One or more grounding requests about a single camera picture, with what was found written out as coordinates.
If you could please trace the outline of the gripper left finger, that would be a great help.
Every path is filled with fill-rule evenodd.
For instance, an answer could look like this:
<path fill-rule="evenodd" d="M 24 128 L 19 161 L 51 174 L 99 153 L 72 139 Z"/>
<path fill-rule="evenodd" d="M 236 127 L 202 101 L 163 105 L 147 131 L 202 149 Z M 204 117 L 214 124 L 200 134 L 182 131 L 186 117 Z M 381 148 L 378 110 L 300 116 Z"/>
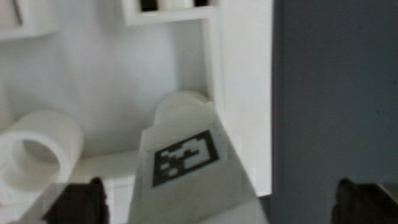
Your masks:
<path fill-rule="evenodd" d="M 46 224 L 110 224 L 103 181 L 69 184 L 40 220 Z"/>

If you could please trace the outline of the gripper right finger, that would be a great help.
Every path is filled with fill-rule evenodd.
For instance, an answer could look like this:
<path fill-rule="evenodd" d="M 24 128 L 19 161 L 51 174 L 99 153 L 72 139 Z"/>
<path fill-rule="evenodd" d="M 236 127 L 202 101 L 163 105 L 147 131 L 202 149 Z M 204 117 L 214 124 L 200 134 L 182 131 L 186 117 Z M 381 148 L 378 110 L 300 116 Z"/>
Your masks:
<path fill-rule="evenodd" d="M 339 180 L 332 224 L 398 224 L 398 184 Z"/>

